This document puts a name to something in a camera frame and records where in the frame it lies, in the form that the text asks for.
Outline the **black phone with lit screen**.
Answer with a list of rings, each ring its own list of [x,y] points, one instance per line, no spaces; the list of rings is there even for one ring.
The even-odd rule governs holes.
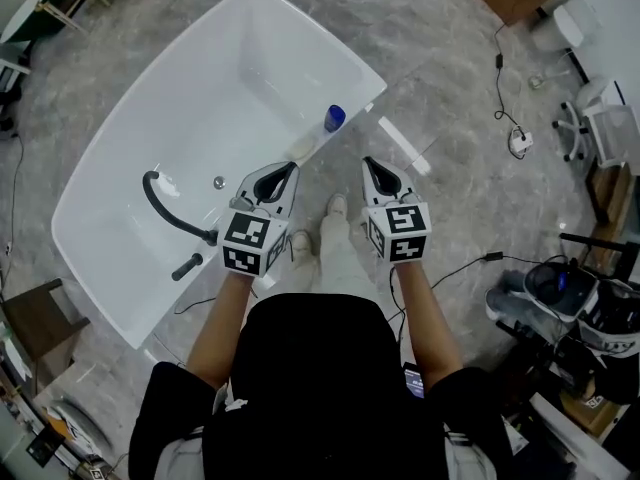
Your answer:
[[[414,397],[423,399],[424,384],[417,366],[413,363],[405,362],[403,364],[403,372],[408,390]]]

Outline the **white power strip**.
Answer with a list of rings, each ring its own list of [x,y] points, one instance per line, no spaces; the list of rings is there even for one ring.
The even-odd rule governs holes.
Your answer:
[[[514,126],[508,139],[508,149],[512,156],[522,160],[533,145],[532,134],[521,126]]]

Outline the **person's black shirt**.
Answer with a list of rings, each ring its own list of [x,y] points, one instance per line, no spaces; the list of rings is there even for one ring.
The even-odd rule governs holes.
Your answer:
[[[207,385],[162,362],[151,374],[129,448],[130,480],[263,480],[396,473],[425,480],[511,480],[513,454],[488,373],[465,368],[416,397],[394,369],[354,394],[339,384],[294,394]]]

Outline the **wooden chair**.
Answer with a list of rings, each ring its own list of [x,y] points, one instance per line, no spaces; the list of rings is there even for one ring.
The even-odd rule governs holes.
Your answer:
[[[60,9],[53,5],[50,1],[39,1],[35,6],[36,12],[46,12],[50,16],[52,16],[57,21],[61,22],[65,27],[70,28],[76,32],[81,33],[84,36],[88,35],[88,31],[85,30],[82,26],[80,26],[74,19],[73,15],[79,9],[82,3],[88,2],[91,0],[65,0],[65,8]],[[103,6],[109,8],[111,6],[111,2],[109,0],[96,0],[99,1]]]

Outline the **round dark green table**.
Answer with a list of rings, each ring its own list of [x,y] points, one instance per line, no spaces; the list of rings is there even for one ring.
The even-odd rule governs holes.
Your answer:
[[[56,20],[36,5],[44,0],[0,0],[0,44],[32,41],[56,27]]]

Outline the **person's left forearm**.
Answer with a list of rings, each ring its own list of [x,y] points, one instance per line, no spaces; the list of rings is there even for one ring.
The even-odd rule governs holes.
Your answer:
[[[215,389],[229,379],[253,278],[230,272],[189,354],[186,369]]]

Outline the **person's left white shoe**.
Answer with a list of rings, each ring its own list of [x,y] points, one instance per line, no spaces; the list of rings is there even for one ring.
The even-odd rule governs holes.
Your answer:
[[[299,268],[315,259],[312,249],[312,241],[309,233],[298,230],[291,235],[291,261],[295,268]]]

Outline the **white bathtub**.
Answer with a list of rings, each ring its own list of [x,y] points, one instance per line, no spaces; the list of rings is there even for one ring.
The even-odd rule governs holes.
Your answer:
[[[331,105],[354,117],[385,88],[286,0],[222,0],[165,48],[100,126],[54,212],[54,241],[97,309],[138,348],[195,279],[171,273],[193,253],[217,257],[157,214],[143,175],[160,173],[152,186],[173,215],[213,229],[246,175],[288,160],[307,134],[318,138],[315,151],[329,139]]]

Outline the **white office chair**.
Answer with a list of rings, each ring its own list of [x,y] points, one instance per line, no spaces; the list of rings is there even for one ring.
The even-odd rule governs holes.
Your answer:
[[[583,159],[593,149],[599,168],[627,165],[633,176],[640,177],[640,119],[623,103],[614,80],[594,78],[579,90],[574,102],[562,102],[561,109],[568,121],[553,121],[552,127],[573,133],[565,162]]]

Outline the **dark wooden stool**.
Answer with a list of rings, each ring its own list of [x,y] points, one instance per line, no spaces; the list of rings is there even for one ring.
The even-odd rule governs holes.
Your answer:
[[[84,316],[69,319],[53,295],[57,290],[66,294],[61,279],[16,295],[2,305],[0,315],[27,364],[35,364],[90,323]]]

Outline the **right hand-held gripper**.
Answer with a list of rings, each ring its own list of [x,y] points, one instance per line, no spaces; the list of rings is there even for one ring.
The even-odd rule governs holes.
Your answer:
[[[394,164],[366,156],[362,177],[367,204],[379,204],[380,196],[402,196],[363,209],[367,237],[379,258],[387,263],[422,260],[431,240],[431,220],[428,204],[413,192],[409,176]]]

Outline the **white cabinet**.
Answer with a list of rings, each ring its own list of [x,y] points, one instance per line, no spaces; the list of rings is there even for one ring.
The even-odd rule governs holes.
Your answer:
[[[22,76],[31,74],[27,43],[0,43],[0,92],[10,91]]]

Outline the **blue bottle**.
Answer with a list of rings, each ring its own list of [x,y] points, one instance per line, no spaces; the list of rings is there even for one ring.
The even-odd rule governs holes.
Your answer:
[[[338,131],[346,120],[346,113],[339,105],[331,105],[324,118],[324,129],[328,133]]]

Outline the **white cylindrical bin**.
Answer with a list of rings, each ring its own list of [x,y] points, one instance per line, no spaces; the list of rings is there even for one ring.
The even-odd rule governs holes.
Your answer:
[[[579,48],[600,27],[594,9],[585,0],[568,0],[541,19],[531,36],[538,50],[554,52]]]

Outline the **white soap bar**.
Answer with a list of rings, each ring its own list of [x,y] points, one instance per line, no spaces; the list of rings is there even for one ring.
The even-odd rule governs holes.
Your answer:
[[[303,164],[316,149],[318,138],[314,134],[307,134],[299,138],[286,151],[286,158],[289,161]]]

